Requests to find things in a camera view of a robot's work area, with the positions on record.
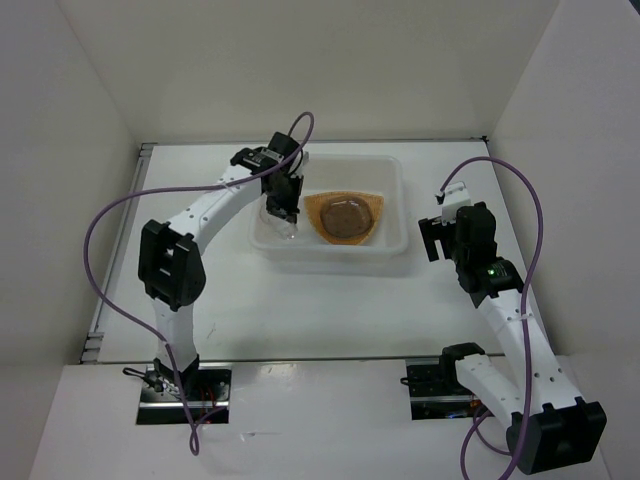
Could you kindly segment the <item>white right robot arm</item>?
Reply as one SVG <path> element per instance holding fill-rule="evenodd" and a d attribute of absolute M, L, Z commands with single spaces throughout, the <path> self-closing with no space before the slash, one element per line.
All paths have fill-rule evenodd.
<path fill-rule="evenodd" d="M 487 320 L 517 380 L 511 382 L 473 342 L 442 350 L 431 375 L 410 367 L 403 383 L 424 393 L 473 394 L 475 425 L 494 415 L 505 429 L 509 472 L 531 475 L 590 461 L 607 417 L 567 378 L 534 318 L 528 287 L 497 253 L 496 219 L 485 203 L 440 194 L 439 216 L 419 221 L 429 260 L 453 261 L 458 282 Z"/>

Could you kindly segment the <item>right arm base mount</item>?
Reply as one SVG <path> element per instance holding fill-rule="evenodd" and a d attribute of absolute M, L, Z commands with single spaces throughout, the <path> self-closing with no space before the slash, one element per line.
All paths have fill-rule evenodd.
<path fill-rule="evenodd" d="M 413 421 L 471 418 L 481 406 L 468 389 L 449 384 L 437 357 L 405 361 L 400 379 L 409 393 Z"/>

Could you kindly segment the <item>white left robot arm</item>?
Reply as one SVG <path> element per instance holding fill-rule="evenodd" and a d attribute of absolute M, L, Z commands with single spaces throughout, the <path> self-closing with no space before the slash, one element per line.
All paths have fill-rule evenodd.
<path fill-rule="evenodd" d="M 267 146 L 237 152 L 215 190 L 169 220 L 150 220 L 142 228 L 138 277 L 162 336 L 154 369 L 176 399 L 190 398 L 199 387 L 193 313 L 206 284 L 202 255 L 233 217 L 259 199 L 276 231 L 292 237 L 307 161 L 300 143 L 277 132 Z"/>

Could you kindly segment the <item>clear glass cup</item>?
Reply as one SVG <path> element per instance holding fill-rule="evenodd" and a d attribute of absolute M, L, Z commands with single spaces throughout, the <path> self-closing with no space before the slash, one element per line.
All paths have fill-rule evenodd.
<path fill-rule="evenodd" d="M 290 223 L 279 217 L 271 215 L 267 211 L 266 204 L 260 208 L 259 218 L 270 231 L 283 240 L 293 240 L 298 234 L 298 227 L 294 223 Z"/>

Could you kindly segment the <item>smoky glass plate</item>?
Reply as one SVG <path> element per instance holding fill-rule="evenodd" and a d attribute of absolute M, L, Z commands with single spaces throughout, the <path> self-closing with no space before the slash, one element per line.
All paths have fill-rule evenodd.
<path fill-rule="evenodd" d="M 355 196 L 340 196 L 326 201 L 320 210 L 324 231 L 339 239 L 351 239 L 368 233 L 374 224 L 369 205 Z"/>

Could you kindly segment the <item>orange woven pattern plate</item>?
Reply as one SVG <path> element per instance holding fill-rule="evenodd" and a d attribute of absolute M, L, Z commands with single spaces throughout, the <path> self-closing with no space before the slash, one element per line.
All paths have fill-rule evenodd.
<path fill-rule="evenodd" d="M 304 197 L 309 223 L 331 245 L 358 246 L 375 232 L 384 197 L 361 192 L 322 192 Z"/>

